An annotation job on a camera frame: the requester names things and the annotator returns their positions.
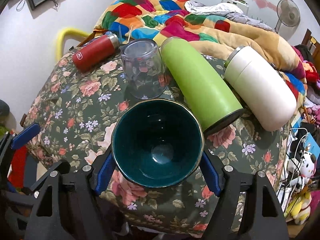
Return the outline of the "yellow padded rail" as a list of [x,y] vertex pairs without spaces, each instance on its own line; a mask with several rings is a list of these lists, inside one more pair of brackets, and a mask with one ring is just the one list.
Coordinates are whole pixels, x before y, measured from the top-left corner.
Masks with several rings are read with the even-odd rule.
[[65,41],[69,39],[84,41],[90,33],[73,27],[65,27],[58,31],[56,36],[55,59],[59,61],[63,57]]

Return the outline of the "light blue box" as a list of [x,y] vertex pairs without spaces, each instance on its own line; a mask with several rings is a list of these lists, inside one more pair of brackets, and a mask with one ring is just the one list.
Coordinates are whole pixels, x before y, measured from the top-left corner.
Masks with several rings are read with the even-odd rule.
[[296,158],[301,159],[304,152],[309,152],[316,157],[316,160],[319,158],[319,145],[313,138],[310,133],[305,131],[300,131],[297,135],[298,148],[296,153]]

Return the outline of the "small white cabinet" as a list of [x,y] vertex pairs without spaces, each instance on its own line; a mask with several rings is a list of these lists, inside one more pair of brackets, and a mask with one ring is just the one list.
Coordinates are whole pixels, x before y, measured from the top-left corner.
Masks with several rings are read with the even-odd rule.
[[248,14],[249,5],[245,0],[221,0],[222,3],[231,3],[239,7],[245,15]]

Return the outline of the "red thermos bottle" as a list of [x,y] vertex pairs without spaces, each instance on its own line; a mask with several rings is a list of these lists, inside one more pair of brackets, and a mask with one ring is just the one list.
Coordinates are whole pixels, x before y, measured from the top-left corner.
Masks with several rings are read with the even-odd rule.
[[113,55],[120,45],[117,35],[107,32],[87,44],[72,56],[77,70],[82,73],[90,71],[97,63]]

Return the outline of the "wooden bed headboard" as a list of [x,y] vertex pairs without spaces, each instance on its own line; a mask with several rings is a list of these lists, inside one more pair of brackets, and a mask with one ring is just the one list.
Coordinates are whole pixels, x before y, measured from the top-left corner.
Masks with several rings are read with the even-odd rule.
[[312,36],[311,30],[306,30],[306,33],[302,40],[302,45],[308,47],[314,60],[317,59],[319,55],[319,42]]

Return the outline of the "colourful patchwork blanket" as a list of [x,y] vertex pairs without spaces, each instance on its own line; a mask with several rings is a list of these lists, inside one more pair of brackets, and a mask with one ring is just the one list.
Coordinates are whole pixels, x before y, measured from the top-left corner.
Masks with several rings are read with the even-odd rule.
[[252,47],[268,63],[294,76],[306,88],[302,60],[281,36],[217,15],[185,10],[187,0],[116,0],[100,16],[94,32],[111,31],[132,39],[148,38],[162,44],[179,37],[201,54],[226,60],[239,46]]

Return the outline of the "standing electric fan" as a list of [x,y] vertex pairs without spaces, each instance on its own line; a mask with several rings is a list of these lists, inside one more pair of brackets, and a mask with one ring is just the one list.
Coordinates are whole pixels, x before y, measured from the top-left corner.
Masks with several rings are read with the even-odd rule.
[[300,23],[300,11],[293,0],[280,0],[277,4],[278,21],[275,32],[278,33],[281,25],[295,27]]

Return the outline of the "red paper bag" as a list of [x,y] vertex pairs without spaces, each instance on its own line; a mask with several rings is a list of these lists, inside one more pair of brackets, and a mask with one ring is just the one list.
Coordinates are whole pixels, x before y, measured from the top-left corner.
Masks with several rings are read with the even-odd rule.
[[16,150],[11,161],[10,174],[8,175],[8,180],[16,188],[23,188],[24,181],[24,169],[27,159],[27,147],[22,146],[20,149]]

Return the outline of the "white thermos bottle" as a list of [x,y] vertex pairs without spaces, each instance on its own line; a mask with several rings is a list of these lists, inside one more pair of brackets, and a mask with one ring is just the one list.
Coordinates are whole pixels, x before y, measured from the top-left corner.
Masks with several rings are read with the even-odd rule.
[[225,62],[225,79],[262,128],[273,132],[293,116],[297,100],[279,73],[252,47],[239,46]]

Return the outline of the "yellow plush toy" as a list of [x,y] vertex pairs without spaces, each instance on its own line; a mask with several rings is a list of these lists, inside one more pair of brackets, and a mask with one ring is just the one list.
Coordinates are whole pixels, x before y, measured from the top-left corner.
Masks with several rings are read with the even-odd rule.
[[286,222],[294,221],[296,225],[304,224],[310,217],[312,196],[308,189],[303,189],[293,198],[284,215]]

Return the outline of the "dark teal faceted cup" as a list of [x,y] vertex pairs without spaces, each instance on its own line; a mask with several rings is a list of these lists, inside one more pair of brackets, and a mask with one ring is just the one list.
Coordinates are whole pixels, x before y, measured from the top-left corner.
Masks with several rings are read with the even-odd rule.
[[158,189],[181,183],[197,169],[204,135],[184,105],[152,99],[135,104],[120,117],[111,146],[116,166],[128,181]]

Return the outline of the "white cat plush toy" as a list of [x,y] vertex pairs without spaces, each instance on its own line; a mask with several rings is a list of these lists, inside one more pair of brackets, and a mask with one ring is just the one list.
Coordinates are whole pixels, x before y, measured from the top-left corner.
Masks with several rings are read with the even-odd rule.
[[303,178],[311,178],[316,172],[316,156],[304,151],[300,159],[289,160],[287,170],[292,174],[298,174]]

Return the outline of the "green thermos bottle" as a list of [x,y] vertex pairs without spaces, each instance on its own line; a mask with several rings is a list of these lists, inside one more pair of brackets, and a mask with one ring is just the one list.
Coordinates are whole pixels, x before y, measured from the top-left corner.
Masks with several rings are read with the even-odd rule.
[[243,114],[241,103],[227,83],[186,40],[166,39],[161,56],[205,136],[226,128]]

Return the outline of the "grey white crumpled sheet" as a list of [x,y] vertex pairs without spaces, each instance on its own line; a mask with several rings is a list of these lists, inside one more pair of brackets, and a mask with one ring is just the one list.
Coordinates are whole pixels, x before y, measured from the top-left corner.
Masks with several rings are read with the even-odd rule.
[[247,24],[266,31],[275,32],[274,29],[263,21],[248,17],[237,5],[231,3],[219,3],[217,5],[206,6],[195,0],[189,0],[185,2],[184,7],[188,12],[195,15],[219,16],[236,23]]

